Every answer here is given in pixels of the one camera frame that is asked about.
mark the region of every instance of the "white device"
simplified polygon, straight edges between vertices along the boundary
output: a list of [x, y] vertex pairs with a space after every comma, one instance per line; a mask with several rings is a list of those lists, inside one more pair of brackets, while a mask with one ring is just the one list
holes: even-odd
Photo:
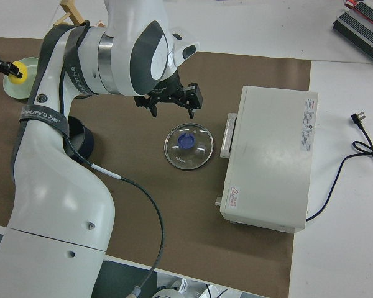
[[313, 92], [243, 87], [221, 199], [225, 219], [288, 233], [305, 228], [317, 103]]
[[[55, 112], [68, 117], [72, 100], [84, 92], [147, 94], [193, 54], [179, 56], [183, 47], [198, 50], [197, 42], [170, 33], [162, 0], [105, 0], [105, 5], [107, 29], [61, 25], [44, 39], [22, 112], [35, 118], [21, 123], [14, 150], [14, 209], [0, 244], [2, 298], [91, 297], [114, 222], [106, 186], [66, 156], [62, 133], [38, 117], [64, 122]], [[73, 43], [77, 57], [63, 74]]]

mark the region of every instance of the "brown mat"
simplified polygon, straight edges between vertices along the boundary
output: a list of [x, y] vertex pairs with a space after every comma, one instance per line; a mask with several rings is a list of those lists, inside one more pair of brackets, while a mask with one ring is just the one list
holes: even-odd
[[[37, 56], [39, 40], [0, 38], [0, 57]], [[95, 136], [91, 161], [133, 179], [156, 198], [167, 242], [160, 268], [243, 291], [288, 297], [293, 235], [224, 220], [214, 205], [223, 191], [227, 160], [219, 157], [228, 112], [237, 112], [242, 86], [308, 90], [310, 62], [198, 53], [180, 68], [184, 84], [197, 82], [204, 97], [195, 119], [176, 105], [159, 104], [156, 119], [131, 97], [77, 100], [71, 114]], [[9, 169], [22, 103], [8, 97], [0, 75], [0, 225], [7, 225], [14, 185]], [[174, 168], [163, 153], [175, 126], [196, 122], [214, 138], [214, 153], [193, 171]], [[108, 254], [151, 264], [159, 247], [159, 222], [137, 189], [98, 174], [112, 192], [116, 221]]]

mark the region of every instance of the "velcro strap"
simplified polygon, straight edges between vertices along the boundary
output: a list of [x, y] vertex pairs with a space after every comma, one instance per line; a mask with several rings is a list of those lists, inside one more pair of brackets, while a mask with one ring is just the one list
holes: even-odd
[[85, 38], [89, 29], [89, 23], [86, 21], [85, 25], [77, 27], [70, 32], [67, 44], [65, 46], [65, 53], [63, 56], [63, 67], [67, 72], [73, 85], [83, 94], [95, 94], [88, 86], [81, 70], [78, 47]]
[[61, 133], [69, 137], [69, 123], [68, 119], [46, 106], [37, 104], [29, 104], [22, 108], [19, 121], [38, 120], [49, 124], [49, 126], [59, 130]]

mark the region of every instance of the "red warning triangle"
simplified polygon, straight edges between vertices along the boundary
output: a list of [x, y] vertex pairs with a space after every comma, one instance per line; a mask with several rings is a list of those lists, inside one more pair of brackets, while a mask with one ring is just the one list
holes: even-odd
[[236, 194], [239, 194], [239, 191], [235, 187], [231, 187], [231, 196], [235, 196]]

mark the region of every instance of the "blue lid knob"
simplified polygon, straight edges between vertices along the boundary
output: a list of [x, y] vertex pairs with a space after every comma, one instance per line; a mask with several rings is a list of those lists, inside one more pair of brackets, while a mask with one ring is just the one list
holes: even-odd
[[181, 133], [178, 137], [178, 146], [180, 149], [190, 149], [195, 144], [195, 137], [190, 133]]

